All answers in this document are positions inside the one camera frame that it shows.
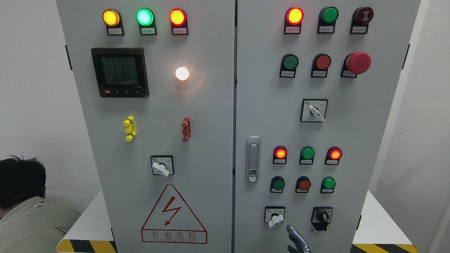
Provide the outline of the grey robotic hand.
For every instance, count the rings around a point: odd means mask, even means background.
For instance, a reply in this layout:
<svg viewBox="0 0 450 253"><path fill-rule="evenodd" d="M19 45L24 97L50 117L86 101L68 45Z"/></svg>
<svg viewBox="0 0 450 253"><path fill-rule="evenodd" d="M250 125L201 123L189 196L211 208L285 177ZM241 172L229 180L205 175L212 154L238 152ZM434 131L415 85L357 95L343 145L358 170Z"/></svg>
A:
<svg viewBox="0 0 450 253"><path fill-rule="evenodd" d="M287 225L288 238L294 243L295 247L287 246L290 253L311 253L310 247L307 245L300 233L291 225Z"/></svg>

